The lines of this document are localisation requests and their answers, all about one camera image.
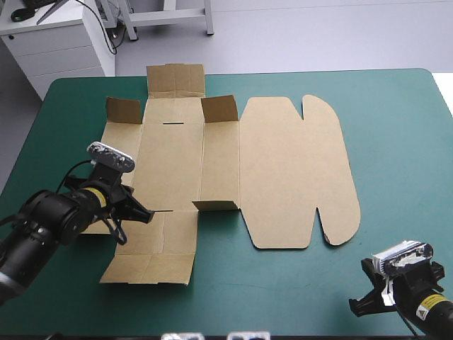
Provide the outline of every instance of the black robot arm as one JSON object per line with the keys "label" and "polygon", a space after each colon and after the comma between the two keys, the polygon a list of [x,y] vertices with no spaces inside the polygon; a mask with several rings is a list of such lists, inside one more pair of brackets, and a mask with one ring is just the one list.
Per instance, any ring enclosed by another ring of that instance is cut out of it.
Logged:
{"label": "black robot arm", "polygon": [[13,231],[0,242],[0,304],[22,294],[58,246],[74,241],[92,223],[104,221],[116,242],[124,244],[122,220],[151,221],[154,212],[121,184],[122,174],[134,169],[132,158],[100,142],[87,151],[94,163],[88,178],[68,176],[63,184],[70,192],[39,191],[16,215],[0,221],[13,223]]}

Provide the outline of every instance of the unfolded box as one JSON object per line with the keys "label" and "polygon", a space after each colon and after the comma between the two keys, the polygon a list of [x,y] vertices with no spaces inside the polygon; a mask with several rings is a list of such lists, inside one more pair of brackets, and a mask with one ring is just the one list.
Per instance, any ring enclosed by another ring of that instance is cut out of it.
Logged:
{"label": "unfolded box", "polygon": [[149,225],[123,222],[129,241],[101,282],[188,284],[198,210],[241,208],[258,248],[307,247],[316,209],[329,243],[354,235],[360,207],[327,103],[305,96],[302,120],[288,98],[251,98],[239,121],[233,96],[203,98],[202,65],[154,66],[147,74],[143,124],[124,123],[132,103],[113,100],[123,123],[108,123],[102,141],[138,151],[126,181],[157,212]]}

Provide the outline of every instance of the black cable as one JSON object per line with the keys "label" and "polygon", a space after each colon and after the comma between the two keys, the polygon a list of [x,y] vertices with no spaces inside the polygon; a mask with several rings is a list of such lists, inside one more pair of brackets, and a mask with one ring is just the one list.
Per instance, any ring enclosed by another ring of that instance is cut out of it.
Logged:
{"label": "black cable", "polygon": [[74,165],[72,168],[70,168],[70,170],[68,170],[68,172],[66,173],[66,175],[64,175],[62,181],[59,183],[56,193],[58,193],[58,192],[60,191],[60,189],[62,188],[64,182],[66,181],[66,179],[68,178],[68,176],[71,174],[71,172],[72,172],[76,167],[81,166],[82,164],[86,164],[86,163],[91,163],[91,160],[90,160],[90,159],[87,159],[86,161],[80,161],[79,163],[77,163],[76,165]]}
{"label": "black cable", "polygon": [[123,32],[122,32],[122,36],[121,36],[120,43],[119,43],[118,45],[116,45],[115,48],[119,48],[119,46],[121,46],[122,42],[123,42],[124,39],[125,39],[126,30],[127,30],[127,28],[126,28],[126,26],[125,26],[125,29],[124,29]]}
{"label": "black cable", "polygon": [[395,304],[395,308],[396,308],[396,312],[398,313],[399,317],[404,321],[404,323],[406,324],[406,326],[409,328],[409,330],[412,332],[412,334],[414,335],[415,339],[416,340],[420,340],[420,338],[418,337],[418,334],[417,332],[415,331],[415,329],[412,327],[412,325],[409,323],[409,321],[404,317],[403,313],[401,313],[400,309],[398,308],[398,306]]}
{"label": "black cable", "polygon": [[[107,45],[107,48],[108,48],[108,51],[113,54],[113,55],[116,55],[117,54],[117,47],[119,46],[115,46],[115,44],[113,43],[113,41],[108,37],[107,33],[104,31],[104,25],[102,24],[102,21],[100,20],[100,18],[98,17],[98,15],[96,14],[96,12],[90,7],[88,6],[87,4],[83,3],[82,1],[80,0],[76,0],[79,4],[81,4],[82,6],[85,6],[96,18],[96,20],[98,21],[99,23],[99,26],[101,27],[101,30],[102,30],[102,33],[104,34],[104,40],[105,40],[105,43]],[[108,43],[108,41],[110,41],[112,43],[112,47],[113,48],[110,48],[110,44]]]}

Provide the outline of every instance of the cardboard flap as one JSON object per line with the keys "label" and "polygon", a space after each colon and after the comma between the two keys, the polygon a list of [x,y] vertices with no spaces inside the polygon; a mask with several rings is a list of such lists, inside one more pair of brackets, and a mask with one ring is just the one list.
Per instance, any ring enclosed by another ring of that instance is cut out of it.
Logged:
{"label": "cardboard flap", "polygon": [[348,241],[360,207],[339,120],[305,96],[304,120],[288,98],[251,98],[240,122],[241,210],[258,248],[309,245],[316,208],[327,242]]}
{"label": "cardboard flap", "polygon": [[205,96],[205,70],[201,64],[165,64],[148,66],[150,98]]}
{"label": "cardboard flap", "polygon": [[202,98],[201,105],[206,123],[238,120],[238,108],[233,95]]}
{"label": "cardboard flap", "polygon": [[107,97],[105,110],[109,122],[142,124],[140,101]]}
{"label": "cardboard flap", "polygon": [[317,183],[316,205],[326,241],[339,245],[348,241],[360,225],[360,204],[348,161],[340,121],[320,98],[304,96],[304,124],[316,149],[313,181]]}
{"label": "cardboard flap", "polygon": [[199,211],[238,210],[239,207],[232,200],[194,200],[193,205]]}
{"label": "cardboard flap", "polygon": [[197,246],[196,211],[156,212],[149,225],[124,222],[128,242],[117,246],[102,283],[184,283]]}

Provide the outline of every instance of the metal stand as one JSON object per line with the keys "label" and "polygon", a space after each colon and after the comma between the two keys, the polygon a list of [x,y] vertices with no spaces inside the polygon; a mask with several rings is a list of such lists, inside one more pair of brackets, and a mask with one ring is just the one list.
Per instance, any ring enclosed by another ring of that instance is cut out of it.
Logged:
{"label": "metal stand", "polygon": [[130,40],[137,40],[135,28],[138,26],[168,25],[189,20],[205,19],[207,34],[214,34],[212,24],[211,0],[205,0],[204,8],[176,9],[176,0],[164,0],[162,11],[133,13],[128,0],[118,0],[122,19],[126,25]]}

